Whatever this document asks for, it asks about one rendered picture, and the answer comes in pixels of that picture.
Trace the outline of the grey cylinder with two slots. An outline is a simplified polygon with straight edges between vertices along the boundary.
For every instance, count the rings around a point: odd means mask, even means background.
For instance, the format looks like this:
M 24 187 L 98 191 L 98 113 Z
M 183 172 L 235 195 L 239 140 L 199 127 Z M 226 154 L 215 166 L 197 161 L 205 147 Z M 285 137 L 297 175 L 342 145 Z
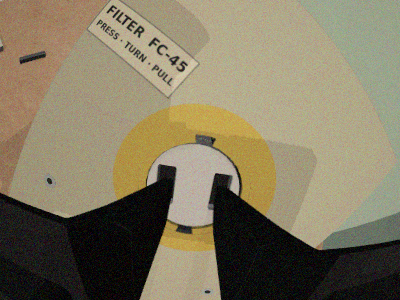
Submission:
M 212 146 L 211 137 L 196 135 L 196 143 L 173 146 L 155 159 L 147 186 L 161 179 L 172 179 L 169 221 L 185 226 L 212 223 L 216 190 L 227 186 L 239 195 L 232 159 Z

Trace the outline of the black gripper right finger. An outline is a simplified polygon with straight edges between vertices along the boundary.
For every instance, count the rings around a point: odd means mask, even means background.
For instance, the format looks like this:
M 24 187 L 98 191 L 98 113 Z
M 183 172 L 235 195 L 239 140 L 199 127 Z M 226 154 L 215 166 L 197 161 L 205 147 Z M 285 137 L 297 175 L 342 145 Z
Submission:
M 400 274 L 400 239 L 313 249 L 219 186 L 212 210 L 221 300 L 323 300 Z

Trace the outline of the dark grey flat bar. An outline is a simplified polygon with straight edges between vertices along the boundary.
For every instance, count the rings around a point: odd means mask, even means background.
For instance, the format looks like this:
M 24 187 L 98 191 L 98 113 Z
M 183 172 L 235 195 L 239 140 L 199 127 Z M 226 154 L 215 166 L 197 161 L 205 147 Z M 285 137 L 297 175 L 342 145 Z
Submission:
M 41 51 L 41 53 L 33 53 L 29 55 L 25 55 L 25 57 L 19 57 L 20 65 L 21 63 L 36 61 L 37 58 L 45 58 L 45 51 Z

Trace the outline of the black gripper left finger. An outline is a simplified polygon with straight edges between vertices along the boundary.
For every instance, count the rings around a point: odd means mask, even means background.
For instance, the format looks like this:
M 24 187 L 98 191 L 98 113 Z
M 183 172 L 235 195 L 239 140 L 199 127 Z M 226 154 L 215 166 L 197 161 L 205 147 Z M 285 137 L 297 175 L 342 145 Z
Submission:
M 171 207 L 172 179 L 75 217 L 0 193 L 0 254 L 73 300 L 139 300 Z

